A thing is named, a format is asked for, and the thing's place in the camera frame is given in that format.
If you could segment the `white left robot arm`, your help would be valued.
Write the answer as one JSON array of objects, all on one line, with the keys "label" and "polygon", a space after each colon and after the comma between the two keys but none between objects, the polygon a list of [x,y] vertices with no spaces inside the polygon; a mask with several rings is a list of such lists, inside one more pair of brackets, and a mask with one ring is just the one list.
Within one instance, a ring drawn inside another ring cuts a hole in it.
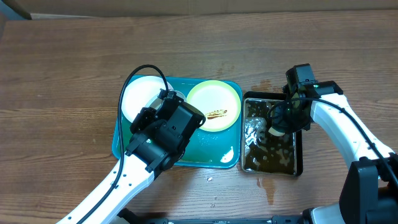
[{"label": "white left robot arm", "polygon": [[132,135],[124,155],[105,179],[59,223],[110,223],[120,210],[181,157],[195,130],[191,112],[178,106]]}]

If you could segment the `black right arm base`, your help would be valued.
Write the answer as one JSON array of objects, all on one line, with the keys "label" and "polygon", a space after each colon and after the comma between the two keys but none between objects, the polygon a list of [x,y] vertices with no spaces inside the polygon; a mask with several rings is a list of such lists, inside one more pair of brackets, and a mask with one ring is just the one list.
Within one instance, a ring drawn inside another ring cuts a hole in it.
[{"label": "black right arm base", "polygon": [[397,224],[397,187],[379,159],[362,157],[351,163],[339,201],[308,208],[297,222]]}]

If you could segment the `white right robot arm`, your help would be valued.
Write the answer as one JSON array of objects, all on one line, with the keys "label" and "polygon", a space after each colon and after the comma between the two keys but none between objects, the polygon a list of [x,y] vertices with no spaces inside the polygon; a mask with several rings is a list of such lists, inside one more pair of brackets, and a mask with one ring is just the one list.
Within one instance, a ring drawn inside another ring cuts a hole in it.
[{"label": "white right robot arm", "polygon": [[275,136],[308,131],[318,124],[337,147],[347,166],[362,157],[388,158],[394,151],[366,127],[334,82],[305,82],[285,86],[287,98],[267,112]]}]

